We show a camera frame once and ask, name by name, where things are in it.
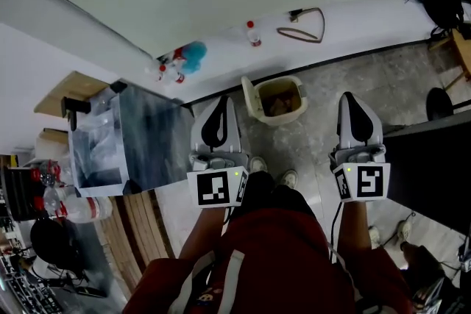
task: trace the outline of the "white sneaker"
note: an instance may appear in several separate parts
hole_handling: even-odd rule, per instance
[[[397,242],[407,242],[411,236],[412,223],[409,220],[399,221],[397,224]]]
[[[280,185],[288,186],[293,190],[296,190],[297,186],[297,172],[294,170],[288,170],[284,173],[283,177],[281,178]]]
[[[378,247],[381,246],[381,237],[380,237],[380,231],[376,226],[370,226],[368,228],[368,233],[369,233],[369,239],[371,240],[371,248],[372,249],[377,249]]]
[[[265,160],[262,157],[253,157],[250,160],[250,173],[257,173],[257,171],[268,171]]]

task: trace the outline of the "person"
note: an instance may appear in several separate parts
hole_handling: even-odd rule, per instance
[[[461,272],[460,288],[455,287],[451,279],[447,277],[443,263],[440,263],[424,246],[409,243],[411,231],[410,217],[400,221],[397,225],[397,244],[408,263],[407,269],[402,270],[401,273],[414,297],[414,309],[416,311],[424,310],[424,303],[428,297],[426,292],[430,292],[430,288],[443,279],[438,295],[438,299],[442,300],[438,314],[469,313],[471,273]],[[381,247],[378,228],[371,226],[369,235],[373,247]]]
[[[224,208],[203,209],[178,259],[147,266],[125,313],[411,313],[400,270],[372,249],[365,203],[344,205],[338,253],[346,272],[329,261],[297,173],[276,186],[259,157],[249,171],[227,231],[221,236]]]

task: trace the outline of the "desk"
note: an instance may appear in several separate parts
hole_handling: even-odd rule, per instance
[[[446,43],[453,41],[453,44],[458,51],[460,56],[461,67],[463,68],[463,72],[461,72],[450,84],[445,87],[445,90],[449,90],[454,84],[456,84],[459,80],[463,77],[466,77],[466,80],[471,78],[471,40],[465,40],[461,33],[453,29],[453,34],[450,37],[446,37],[445,39],[437,42],[430,50],[434,50],[437,47],[443,46]]]

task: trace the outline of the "black bag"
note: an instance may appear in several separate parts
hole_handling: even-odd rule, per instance
[[[451,33],[451,29],[459,28],[463,24],[463,6],[461,0],[420,0],[427,14],[437,27],[432,30],[431,40],[438,40]]]

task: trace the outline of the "shoe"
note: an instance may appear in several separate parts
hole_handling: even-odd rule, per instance
[[[372,249],[377,249],[378,247],[381,246],[381,237],[380,237],[380,231],[376,226],[370,226],[368,228],[368,233],[369,233],[369,239],[371,240],[371,248]]]
[[[268,171],[265,160],[262,157],[253,157],[250,160],[250,173],[257,173],[257,171]]]
[[[397,242],[402,245],[403,242],[408,242],[411,236],[412,223],[409,220],[399,221],[397,224]]]
[[[294,170],[288,170],[284,173],[283,177],[281,178],[280,185],[288,186],[293,190],[296,190],[297,186],[297,172]]]

